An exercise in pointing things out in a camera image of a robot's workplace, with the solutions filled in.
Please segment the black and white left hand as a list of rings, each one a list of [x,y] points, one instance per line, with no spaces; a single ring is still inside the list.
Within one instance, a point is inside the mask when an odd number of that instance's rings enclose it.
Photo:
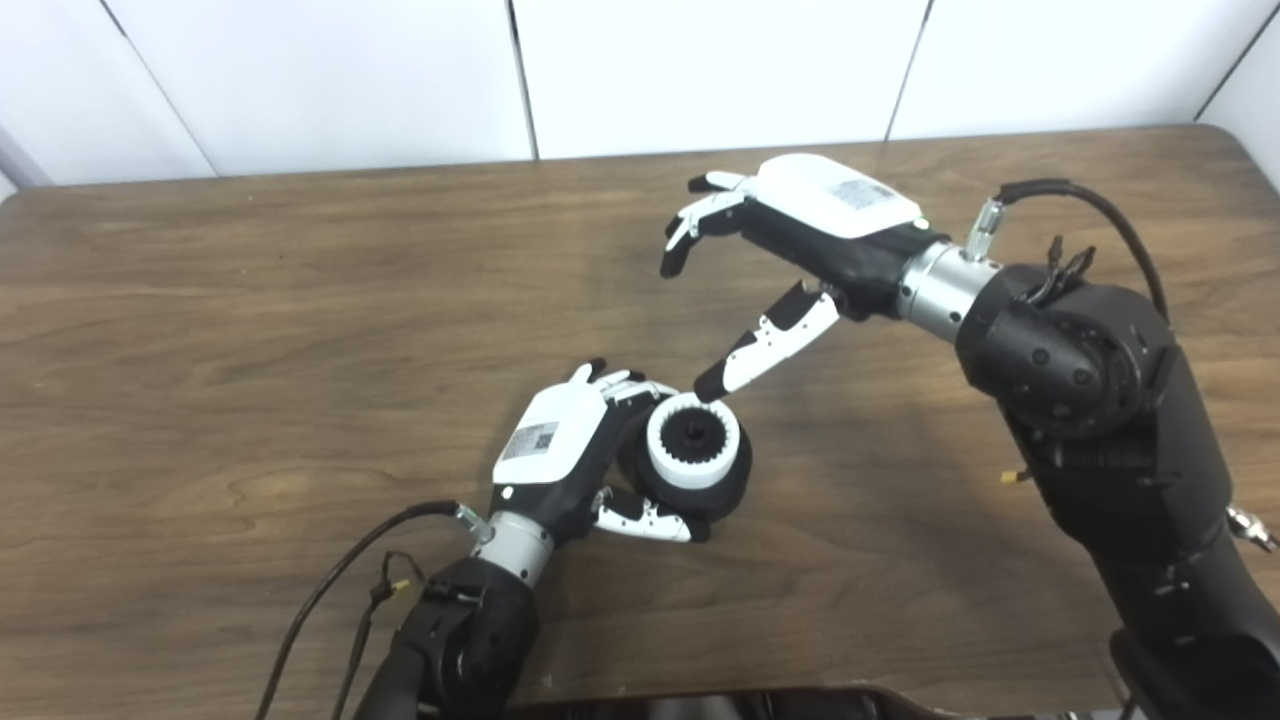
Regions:
[[[605,530],[652,541],[705,543],[708,523],[605,483],[617,452],[673,388],[593,359],[538,391],[492,471],[490,523],[521,518],[556,547]]]

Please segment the black and white right hand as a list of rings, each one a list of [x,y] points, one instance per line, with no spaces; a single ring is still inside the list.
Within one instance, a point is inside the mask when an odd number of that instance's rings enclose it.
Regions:
[[[666,228],[664,278],[684,272],[700,240],[737,234],[817,282],[787,290],[755,329],[694,380],[704,404],[740,391],[842,319],[899,318],[908,268],[948,245],[914,201],[815,154],[772,158],[751,176],[710,170],[687,187],[698,200]]]

